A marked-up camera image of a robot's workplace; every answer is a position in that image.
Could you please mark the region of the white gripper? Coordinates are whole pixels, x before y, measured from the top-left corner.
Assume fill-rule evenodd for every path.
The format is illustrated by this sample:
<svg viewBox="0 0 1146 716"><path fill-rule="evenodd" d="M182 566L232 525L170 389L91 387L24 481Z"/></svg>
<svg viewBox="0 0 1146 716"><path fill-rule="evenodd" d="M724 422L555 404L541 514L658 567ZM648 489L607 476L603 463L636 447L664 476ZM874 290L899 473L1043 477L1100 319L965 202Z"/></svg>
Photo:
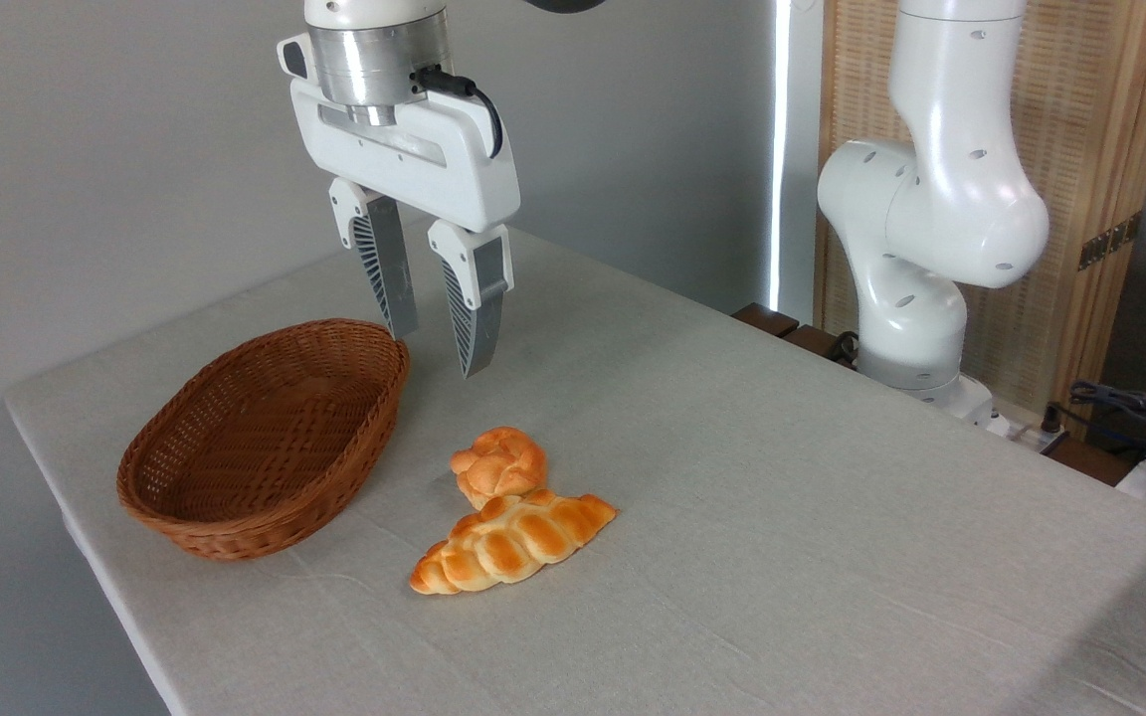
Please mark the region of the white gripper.
<svg viewBox="0 0 1146 716"><path fill-rule="evenodd" d="M338 176L330 200L342 245L362 259L392 338L419 326L401 200L445 219L429 245L441 258L461 371L480 372L515 286L501 223L521 205L500 118L476 96L419 86L418 69L445 60L441 33L305 32L278 45L278 60L306 151Z"/></svg>

